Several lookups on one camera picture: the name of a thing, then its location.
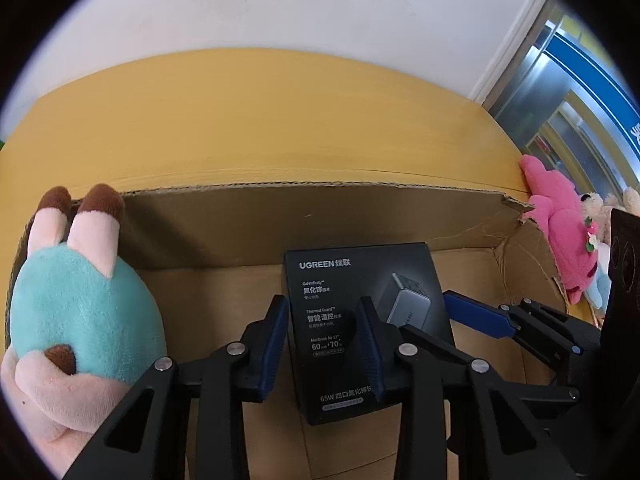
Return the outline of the pink pig plush teal shirt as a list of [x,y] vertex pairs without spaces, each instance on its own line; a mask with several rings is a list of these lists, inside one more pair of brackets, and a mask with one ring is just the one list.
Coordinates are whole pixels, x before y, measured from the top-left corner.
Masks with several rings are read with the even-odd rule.
[[10,301],[1,388],[56,478],[134,383],[167,354],[160,309],[118,254],[124,200],[100,183],[72,207],[41,197]]

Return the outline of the black UGREEN charger box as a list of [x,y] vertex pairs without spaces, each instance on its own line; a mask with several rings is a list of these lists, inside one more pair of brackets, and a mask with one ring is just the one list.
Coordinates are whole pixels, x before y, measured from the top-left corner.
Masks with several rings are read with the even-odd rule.
[[311,426],[383,408],[357,349],[356,307],[381,321],[454,342],[442,288],[423,242],[291,250],[284,256],[296,401]]

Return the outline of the blue dolphin plush red vest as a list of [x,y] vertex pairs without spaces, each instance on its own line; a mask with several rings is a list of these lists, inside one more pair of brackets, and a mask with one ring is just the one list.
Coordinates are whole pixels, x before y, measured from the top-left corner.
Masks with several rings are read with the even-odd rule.
[[608,244],[598,245],[598,266],[593,281],[585,290],[586,300],[590,307],[597,313],[605,316],[610,298],[612,281],[608,276],[608,266],[610,265],[611,247]]

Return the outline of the pink bear plush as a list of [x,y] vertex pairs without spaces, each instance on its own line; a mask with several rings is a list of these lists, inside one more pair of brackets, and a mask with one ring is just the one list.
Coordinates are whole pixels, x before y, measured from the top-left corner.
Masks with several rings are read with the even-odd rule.
[[534,207],[532,219],[548,240],[570,304],[577,304],[598,270],[597,222],[582,214],[574,183],[558,170],[548,170],[533,155],[518,162]]

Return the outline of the beige teddy plush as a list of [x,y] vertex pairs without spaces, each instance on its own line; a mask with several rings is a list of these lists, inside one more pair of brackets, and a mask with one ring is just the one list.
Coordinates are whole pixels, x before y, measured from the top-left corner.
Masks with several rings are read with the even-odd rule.
[[605,244],[611,244],[612,228],[611,214],[614,209],[619,209],[628,214],[638,216],[640,214],[640,196],[638,191],[628,186],[623,192],[622,200],[618,200],[613,194],[602,198],[598,193],[585,193],[580,196],[582,215],[597,222],[598,240]]

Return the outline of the brown cardboard box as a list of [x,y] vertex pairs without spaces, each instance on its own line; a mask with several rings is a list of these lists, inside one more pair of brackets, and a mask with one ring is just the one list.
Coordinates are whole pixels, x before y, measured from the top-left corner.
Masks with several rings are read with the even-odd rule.
[[389,185],[42,196],[3,396],[67,479],[549,478],[515,395],[559,379],[537,205]]

